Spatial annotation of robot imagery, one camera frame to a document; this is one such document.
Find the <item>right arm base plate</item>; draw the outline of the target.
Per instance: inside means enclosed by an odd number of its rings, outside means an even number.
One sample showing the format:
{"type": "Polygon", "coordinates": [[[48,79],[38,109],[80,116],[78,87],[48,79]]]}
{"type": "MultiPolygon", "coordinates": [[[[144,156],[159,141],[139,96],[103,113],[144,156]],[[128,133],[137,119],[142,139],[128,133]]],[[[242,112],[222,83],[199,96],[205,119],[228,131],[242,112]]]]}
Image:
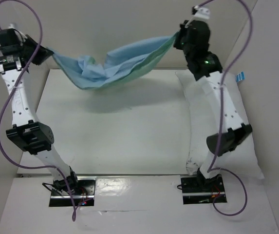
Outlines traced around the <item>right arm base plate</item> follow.
{"type": "Polygon", "coordinates": [[[201,183],[195,176],[183,176],[180,178],[181,183],[176,186],[182,191],[183,204],[209,204],[227,203],[223,178],[218,175],[208,183],[201,183]]]}

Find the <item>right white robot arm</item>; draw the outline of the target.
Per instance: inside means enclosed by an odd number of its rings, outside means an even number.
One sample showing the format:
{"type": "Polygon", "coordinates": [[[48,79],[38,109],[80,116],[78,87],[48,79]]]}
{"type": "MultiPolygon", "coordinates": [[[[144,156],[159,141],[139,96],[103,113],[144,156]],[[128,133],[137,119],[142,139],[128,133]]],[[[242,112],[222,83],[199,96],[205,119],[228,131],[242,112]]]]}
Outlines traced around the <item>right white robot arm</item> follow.
{"type": "Polygon", "coordinates": [[[206,138],[208,154],[196,174],[196,186],[207,191],[218,179],[226,157],[252,133],[244,124],[224,83],[226,72],[214,53],[209,51],[210,29],[201,20],[185,20],[175,39],[174,48],[182,50],[187,67],[202,87],[213,111],[218,132],[206,138]]]}

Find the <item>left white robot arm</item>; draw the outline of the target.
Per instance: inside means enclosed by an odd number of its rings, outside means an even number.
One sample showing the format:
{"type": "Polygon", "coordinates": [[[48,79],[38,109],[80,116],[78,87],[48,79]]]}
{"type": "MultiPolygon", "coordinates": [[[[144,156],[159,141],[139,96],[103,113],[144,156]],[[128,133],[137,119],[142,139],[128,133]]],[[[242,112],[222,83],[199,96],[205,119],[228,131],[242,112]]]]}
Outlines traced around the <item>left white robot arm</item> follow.
{"type": "Polygon", "coordinates": [[[15,28],[0,30],[0,74],[9,93],[7,103],[12,106],[12,128],[6,130],[6,136],[43,163],[53,176],[56,190],[73,195],[79,190],[77,176],[57,153],[52,129],[40,122],[26,92],[29,64],[40,65],[52,54],[15,28]]]}

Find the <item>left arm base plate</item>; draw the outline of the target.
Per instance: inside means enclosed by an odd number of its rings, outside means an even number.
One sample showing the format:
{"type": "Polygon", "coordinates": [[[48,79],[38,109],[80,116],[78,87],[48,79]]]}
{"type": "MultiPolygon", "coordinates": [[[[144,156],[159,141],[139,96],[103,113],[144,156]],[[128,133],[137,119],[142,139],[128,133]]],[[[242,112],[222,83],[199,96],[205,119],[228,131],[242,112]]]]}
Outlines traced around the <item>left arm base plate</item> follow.
{"type": "MultiPolygon", "coordinates": [[[[68,190],[57,190],[50,184],[45,185],[50,194],[49,207],[71,207],[72,202],[68,190]]],[[[95,199],[96,177],[78,177],[78,187],[72,190],[75,206],[92,207],[95,199]]]]}

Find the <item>white pillow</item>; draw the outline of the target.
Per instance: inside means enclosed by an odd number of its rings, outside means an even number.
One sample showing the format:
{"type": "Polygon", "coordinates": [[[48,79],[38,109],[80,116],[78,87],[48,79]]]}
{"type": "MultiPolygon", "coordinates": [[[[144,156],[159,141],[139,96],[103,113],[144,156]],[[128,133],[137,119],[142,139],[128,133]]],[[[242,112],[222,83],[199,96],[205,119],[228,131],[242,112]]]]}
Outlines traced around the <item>white pillow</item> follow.
{"type": "MultiPolygon", "coordinates": [[[[207,137],[219,131],[220,108],[216,110],[211,108],[200,81],[196,81],[189,70],[176,71],[175,74],[189,103],[191,139],[186,171],[189,175],[194,175],[209,153],[207,137]]],[[[237,175],[264,178],[258,165],[252,135],[249,135],[234,151],[217,158],[214,165],[229,169],[237,175]]]]}

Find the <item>blue green pillowcase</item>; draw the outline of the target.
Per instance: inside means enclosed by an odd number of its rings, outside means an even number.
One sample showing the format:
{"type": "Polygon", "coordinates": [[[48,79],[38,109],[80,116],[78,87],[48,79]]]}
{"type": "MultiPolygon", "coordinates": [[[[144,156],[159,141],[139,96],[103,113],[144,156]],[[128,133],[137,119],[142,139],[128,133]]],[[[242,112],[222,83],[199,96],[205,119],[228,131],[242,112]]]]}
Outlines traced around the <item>blue green pillowcase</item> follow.
{"type": "Polygon", "coordinates": [[[173,46],[177,34],[124,45],[107,53],[104,64],[92,56],[71,58],[54,52],[53,59],[74,86],[81,90],[107,88],[130,82],[152,71],[173,46]]]}

